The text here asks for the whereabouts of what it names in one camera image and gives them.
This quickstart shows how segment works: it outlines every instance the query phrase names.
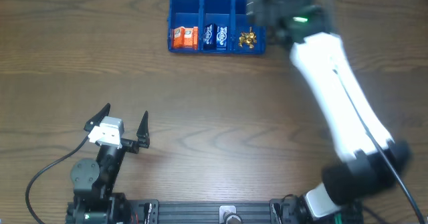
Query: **wood grain surface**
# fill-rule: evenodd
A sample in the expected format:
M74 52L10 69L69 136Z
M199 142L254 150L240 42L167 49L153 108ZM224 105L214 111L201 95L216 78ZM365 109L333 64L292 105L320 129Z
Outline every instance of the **wood grain surface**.
M395 138L411 144L405 182L428 214L428 0L334 0L348 58ZM134 138L149 111L151 146L127 154L115 191L160 201L268 201L301 194L336 161L312 93L279 47L261 57L167 51L169 0L0 0L0 219L35 223L31 177L74 149L105 103ZM70 169L43 174L31 203L63 223ZM397 187L365 202L416 222ZM375 220L365 215L367 223Z

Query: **green led indicator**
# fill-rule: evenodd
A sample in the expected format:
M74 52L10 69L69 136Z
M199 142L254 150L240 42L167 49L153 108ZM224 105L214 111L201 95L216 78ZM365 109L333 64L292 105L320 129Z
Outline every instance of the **green led indicator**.
M305 22L307 22L307 21L308 21L308 19L307 19L307 18L305 18L305 17L293 17L293 20L294 20L294 21L298 21L298 22L300 22L300 23L305 23Z

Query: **gold candy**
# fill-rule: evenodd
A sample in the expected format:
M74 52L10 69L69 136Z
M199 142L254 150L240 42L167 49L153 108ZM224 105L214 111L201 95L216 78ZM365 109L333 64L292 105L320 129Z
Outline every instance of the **gold candy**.
M257 43L257 36L253 32L253 27L249 27L249 32L241 32L241 36L239 37L239 47L243 47L243 43L247 44L250 49L254 48L254 44Z

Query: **blue tray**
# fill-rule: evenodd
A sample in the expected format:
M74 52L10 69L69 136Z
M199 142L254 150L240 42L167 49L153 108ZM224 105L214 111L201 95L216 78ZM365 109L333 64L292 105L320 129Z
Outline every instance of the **blue tray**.
M266 49L266 29L248 23L246 7L247 0L169 0L168 50L173 53L263 54ZM204 27L210 23L228 27L227 49L203 49ZM198 49L172 48L173 29L182 26L198 27ZM250 26L257 35L257 43L253 49L245 44L239 47L241 32L248 32Z

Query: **wooden table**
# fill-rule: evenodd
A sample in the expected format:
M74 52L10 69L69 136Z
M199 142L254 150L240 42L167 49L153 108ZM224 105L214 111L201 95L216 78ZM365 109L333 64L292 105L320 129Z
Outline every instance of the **wooden table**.
M427 214L428 1L334 1L366 97L415 153L404 180ZM35 222L24 201L30 178L74 149L107 102L128 138L149 111L151 146L126 155L115 188L132 199L267 201L320 182L336 155L288 54L171 54L168 8L169 0L0 0L3 223ZM63 223L70 169L97 152L87 144L36 181L31 203L46 223ZM366 204L387 221L416 221L398 187Z

